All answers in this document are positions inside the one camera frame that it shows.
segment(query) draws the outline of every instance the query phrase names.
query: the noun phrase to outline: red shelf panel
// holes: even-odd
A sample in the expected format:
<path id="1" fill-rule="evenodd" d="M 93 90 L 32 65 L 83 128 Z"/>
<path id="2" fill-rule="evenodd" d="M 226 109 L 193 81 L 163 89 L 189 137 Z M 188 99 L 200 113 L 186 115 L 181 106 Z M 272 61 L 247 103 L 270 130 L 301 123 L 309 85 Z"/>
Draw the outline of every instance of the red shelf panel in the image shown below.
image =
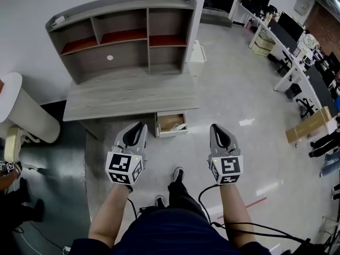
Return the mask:
<path id="1" fill-rule="evenodd" d="M 95 36 L 86 39 L 72 41 L 65 45 L 61 55 L 77 52 L 96 45 L 98 44 Z"/>
<path id="2" fill-rule="evenodd" d="M 133 29 L 104 34 L 100 44 L 113 44 L 131 40 L 146 40 L 147 38 L 148 35 L 146 29 Z"/>
<path id="3" fill-rule="evenodd" d="M 150 46 L 186 46 L 186 42 L 177 35 L 150 36 Z"/>

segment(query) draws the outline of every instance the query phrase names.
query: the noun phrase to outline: black sneaker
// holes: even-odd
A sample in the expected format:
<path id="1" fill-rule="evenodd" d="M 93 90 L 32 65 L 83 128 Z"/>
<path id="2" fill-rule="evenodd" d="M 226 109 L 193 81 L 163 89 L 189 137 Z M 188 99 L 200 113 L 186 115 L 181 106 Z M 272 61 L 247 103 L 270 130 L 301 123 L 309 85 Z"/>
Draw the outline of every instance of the black sneaker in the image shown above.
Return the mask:
<path id="1" fill-rule="evenodd" d="M 45 204 L 41 199 L 38 199 L 36 206 L 34 207 L 34 213 L 32 221 L 41 222 L 45 211 Z"/>
<path id="2" fill-rule="evenodd" d="M 173 182 L 182 182 L 184 179 L 184 170 L 182 167 L 177 167 L 173 173 Z"/>
<path id="3" fill-rule="evenodd" d="M 22 195 L 22 201 L 23 202 L 30 202 L 30 195 L 28 193 L 28 188 L 27 188 L 27 180 L 25 180 L 24 178 L 20 179 L 19 191 Z"/>
<path id="4" fill-rule="evenodd" d="M 158 208 L 164 209 L 165 204 L 166 204 L 165 197 L 163 197 L 162 195 L 156 196 L 155 206 L 157 206 Z"/>

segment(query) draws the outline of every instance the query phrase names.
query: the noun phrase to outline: computer monitor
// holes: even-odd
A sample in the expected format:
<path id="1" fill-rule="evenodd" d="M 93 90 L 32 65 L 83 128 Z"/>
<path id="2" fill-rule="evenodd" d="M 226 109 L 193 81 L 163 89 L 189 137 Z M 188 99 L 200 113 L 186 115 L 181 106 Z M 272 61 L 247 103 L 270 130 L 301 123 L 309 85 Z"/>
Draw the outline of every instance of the computer monitor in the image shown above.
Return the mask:
<path id="1" fill-rule="evenodd" d="M 269 0 L 251 0 L 251 2 L 255 5 L 258 5 L 262 9 L 265 9 L 269 4 Z"/>
<path id="2" fill-rule="evenodd" d="M 333 52 L 328 56 L 327 62 L 329 64 L 329 68 L 333 70 L 335 74 L 340 71 L 340 62 Z"/>
<path id="3" fill-rule="evenodd" d="M 303 28 L 288 14 L 282 12 L 277 22 L 295 41 L 298 41 L 303 33 Z"/>

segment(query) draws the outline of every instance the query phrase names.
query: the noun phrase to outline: cardboard box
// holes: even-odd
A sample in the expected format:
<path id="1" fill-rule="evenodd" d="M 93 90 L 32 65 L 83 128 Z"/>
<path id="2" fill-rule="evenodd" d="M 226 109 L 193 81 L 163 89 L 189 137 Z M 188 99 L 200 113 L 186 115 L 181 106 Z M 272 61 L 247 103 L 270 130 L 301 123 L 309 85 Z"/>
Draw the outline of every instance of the cardboard box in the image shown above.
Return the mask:
<path id="1" fill-rule="evenodd" d="M 286 131 L 288 143 L 296 142 L 299 138 L 304 137 L 325 125 L 331 119 L 332 116 L 330 115 L 328 107 L 323 107 L 304 120 L 301 124 Z"/>

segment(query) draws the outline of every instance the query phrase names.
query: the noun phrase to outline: gray wooden desk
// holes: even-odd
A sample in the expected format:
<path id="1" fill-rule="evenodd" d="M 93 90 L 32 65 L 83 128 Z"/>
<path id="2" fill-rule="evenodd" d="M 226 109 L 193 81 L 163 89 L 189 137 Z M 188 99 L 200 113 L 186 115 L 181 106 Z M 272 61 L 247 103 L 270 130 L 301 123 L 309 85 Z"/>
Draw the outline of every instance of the gray wooden desk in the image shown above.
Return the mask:
<path id="1" fill-rule="evenodd" d="M 72 85 L 63 120 L 78 120 L 97 137 L 87 119 L 199 108 L 188 67 L 182 74 L 150 75 L 147 67 L 135 67 L 90 78 Z"/>

